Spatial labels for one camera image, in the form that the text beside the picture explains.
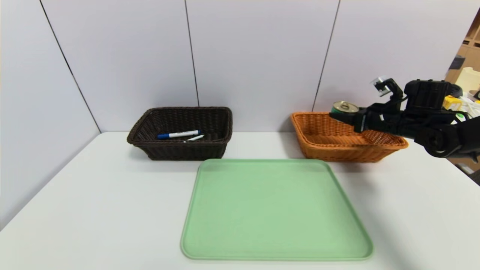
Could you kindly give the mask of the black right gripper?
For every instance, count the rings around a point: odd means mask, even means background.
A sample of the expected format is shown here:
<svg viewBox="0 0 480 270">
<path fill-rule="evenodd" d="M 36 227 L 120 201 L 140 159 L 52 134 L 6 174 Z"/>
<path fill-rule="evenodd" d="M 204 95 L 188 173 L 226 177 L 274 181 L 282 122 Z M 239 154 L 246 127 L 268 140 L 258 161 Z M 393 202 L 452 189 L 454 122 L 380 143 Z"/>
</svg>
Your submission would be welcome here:
<svg viewBox="0 0 480 270">
<path fill-rule="evenodd" d="M 354 126 L 354 131 L 362 133 L 367 130 L 392 133 L 395 124 L 391 119 L 398 115 L 397 106 L 368 106 L 358 113 L 331 112 L 329 116 L 339 122 Z"/>
</svg>

